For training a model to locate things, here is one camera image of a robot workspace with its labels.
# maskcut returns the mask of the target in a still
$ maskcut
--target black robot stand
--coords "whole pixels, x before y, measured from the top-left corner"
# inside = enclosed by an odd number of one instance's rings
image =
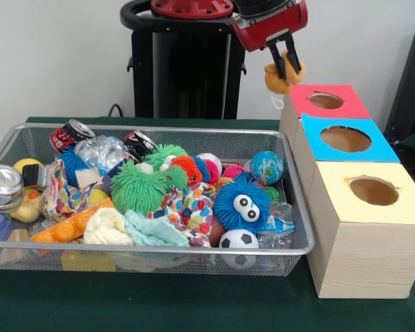
[[[120,19],[133,30],[136,117],[235,119],[245,50],[230,17],[183,20],[151,10],[150,0],[124,5]]]

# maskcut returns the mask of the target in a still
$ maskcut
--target basket rim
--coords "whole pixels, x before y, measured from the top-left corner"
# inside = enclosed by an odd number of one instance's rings
[[[140,131],[170,131],[170,132],[188,132],[188,133],[244,133],[244,134],[261,134],[275,136],[282,141],[286,162],[288,165],[287,174],[290,176],[295,194],[296,204],[301,216],[301,222],[306,235],[306,246],[298,249],[234,249],[234,248],[205,248],[205,247],[152,247],[152,246],[119,246],[105,244],[72,244],[72,243],[35,243],[35,242],[8,242],[0,241],[0,248],[16,249],[51,249],[51,250],[78,250],[78,251],[100,251],[100,252],[150,252],[150,253],[168,253],[168,254],[206,254],[206,255],[255,255],[255,256],[298,256],[306,255],[312,251],[315,245],[310,216],[306,207],[306,202],[302,193],[297,168],[293,160],[291,147],[287,137],[273,130],[260,129],[215,129],[215,128],[187,128],[187,127],[144,127],[144,126],[122,126],[122,125],[104,125],[104,124],[87,124],[91,129],[105,130],[140,130]],[[21,123],[9,129],[7,134],[0,142],[0,155],[6,150],[9,144],[12,144],[19,132],[28,128],[59,128],[63,124],[57,123]]]

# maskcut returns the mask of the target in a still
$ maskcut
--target light blue cloth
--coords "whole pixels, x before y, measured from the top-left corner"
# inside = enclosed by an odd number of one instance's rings
[[[132,210],[124,215],[124,228],[136,246],[189,247],[189,241],[167,216],[146,219]]]

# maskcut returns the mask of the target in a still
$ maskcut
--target yellow ball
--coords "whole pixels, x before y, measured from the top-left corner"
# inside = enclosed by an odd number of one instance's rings
[[[94,205],[97,204],[105,199],[107,199],[109,196],[106,192],[100,189],[92,189],[91,193],[89,194],[89,202],[88,205]]]
[[[43,164],[41,162],[39,162],[38,160],[36,160],[36,159],[25,158],[25,159],[21,159],[21,160],[17,161],[14,164],[13,167],[21,174],[21,173],[23,173],[23,167],[24,166],[34,165],[34,164],[38,164],[38,165],[43,166]]]

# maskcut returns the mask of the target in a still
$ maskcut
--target white cloth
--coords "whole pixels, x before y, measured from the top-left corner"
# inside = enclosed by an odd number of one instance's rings
[[[102,207],[88,220],[83,234],[86,244],[133,245],[126,234],[123,216],[112,207]]]

